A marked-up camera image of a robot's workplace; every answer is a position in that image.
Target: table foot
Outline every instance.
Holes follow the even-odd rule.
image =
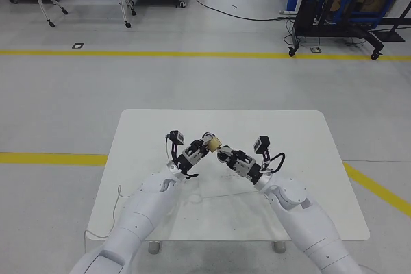
[[[153,241],[149,242],[148,252],[152,255],[158,254],[160,252],[161,242],[160,241]]]
[[[286,251],[286,245],[284,241],[273,242],[273,249],[277,254],[283,254]]]

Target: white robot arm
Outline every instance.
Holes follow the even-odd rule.
[[[322,274],[362,274],[345,249],[334,223],[310,197],[304,185],[294,178],[280,177],[276,173],[282,167],[285,155],[280,153],[270,159],[268,146],[267,136],[259,137],[254,145],[255,153],[263,155],[262,166],[243,151],[235,151],[228,146],[219,148],[218,159],[250,180],[254,188],[265,195],[291,240],[318,266]],[[278,168],[268,169],[269,163],[280,156],[282,161]]]
[[[176,204],[178,184],[197,176],[187,172],[221,145],[213,134],[205,133],[177,157],[177,146],[184,143],[183,135],[172,131],[167,139],[172,141],[173,159],[128,198],[108,239],[85,254],[71,274],[130,274],[131,262],[142,242]]]

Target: metal stand leg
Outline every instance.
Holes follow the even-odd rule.
[[[286,251],[286,245],[283,241],[273,242],[273,249],[277,254],[283,254]]]
[[[297,34],[295,32],[296,32],[295,28],[293,27],[291,36],[292,36],[292,44],[294,45],[294,47],[288,47],[290,57],[293,57],[295,55],[295,53],[299,50],[299,47],[300,47],[300,43],[299,43],[299,40],[297,38]]]
[[[121,8],[122,8],[122,15],[123,15],[123,22],[125,22],[125,26],[129,29],[131,27],[131,23],[128,22],[126,19],[126,14],[125,14],[125,6],[123,5],[123,1],[121,0]]]
[[[47,13],[46,13],[46,10],[44,9],[44,4],[42,3],[42,0],[38,0],[38,4],[40,4],[40,8],[42,10],[42,13],[46,17],[46,21],[49,23],[49,26],[55,27],[55,24],[53,24],[53,22],[51,22],[49,17],[47,16]]]
[[[64,9],[64,7],[62,7],[56,0],[50,0],[50,1],[52,1],[52,3],[54,3],[58,7],[60,7],[63,14],[65,14],[65,15],[69,14],[69,12],[67,12],[67,10]]]
[[[149,242],[148,252],[152,255],[155,255],[155,254],[158,254],[158,252],[160,252],[160,248],[161,248],[160,241]]]
[[[126,5],[131,9],[131,15],[132,15],[132,16],[136,16],[137,13],[136,13],[136,11],[134,10],[134,1],[132,1],[132,0],[126,0]]]

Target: table leg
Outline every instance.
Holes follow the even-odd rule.
[[[57,5],[58,7],[60,7],[63,14],[65,14],[65,15],[69,14],[69,12],[67,12],[67,10],[64,9],[64,7],[61,6],[56,0],[50,0],[50,1],[51,1],[52,3],[54,3],[55,5]]]
[[[125,22],[125,26],[129,29],[131,27],[131,23],[128,22],[126,19],[126,14],[125,14],[125,7],[123,6],[124,0],[121,0],[121,9],[122,9],[122,16],[123,16],[123,22]]]
[[[161,242],[160,241],[153,241],[149,242],[148,252],[152,255],[158,254],[161,249]]]
[[[285,242],[284,241],[277,241],[277,242],[273,242],[273,248],[274,248],[274,251],[277,253],[277,254],[283,254],[283,253],[285,253],[285,251],[286,251],[286,245],[285,245]]]
[[[51,22],[49,17],[47,16],[47,13],[46,13],[46,10],[44,9],[44,4],[42,3],[42,0],[38,0],[38,4],[40,4],[40,8],[42,10],[42,13],[46,17],[46,21],[49,23],[49,26],[55,27],[55,24],[53,24],[53,22]]]

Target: white cable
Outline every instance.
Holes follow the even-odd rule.
[[[169,159],[169,152],[167,151],[167,137],[166,137],[166,156],[167,156],[167,161],[170,162],[171,159]]]
[[[92,232],[92,231],[90,231],[90,230],[88,230],[88,229],[85,229],[85,230],[84,230],[84,251],[85,251],[85,253],[87,253],[87,242],[86,242],[87,232],[90,233],[91,235],[93,235],[93,236],[96,237],[96,238],[106,239],[106,238],[108,238],[108,236],[110,235],[111,231],[114,229],[114,225],[116,224],[116,216],[115,216],[115,214],[116,214],[116,207],[117,207],[117,203],[119,202],[119,198],[120,198],[120,197],[122,197],[122,198],[128,198],[128,197],[131,196],[131,195],[129,195],[129,196],[122,195],[121,191],[122,191],[122,186],[119,184],[119,185],[117,186],[117,199],[116,199],[116,203],[114,204],[114,207],[113,207],[113,209],[112,209],[112,226],[111,226],[111,229],[110,229],[110,231],[108,232],[108,234],[105,235],[105,236],[100,236],[100,235],[96,235],[94,232]]]

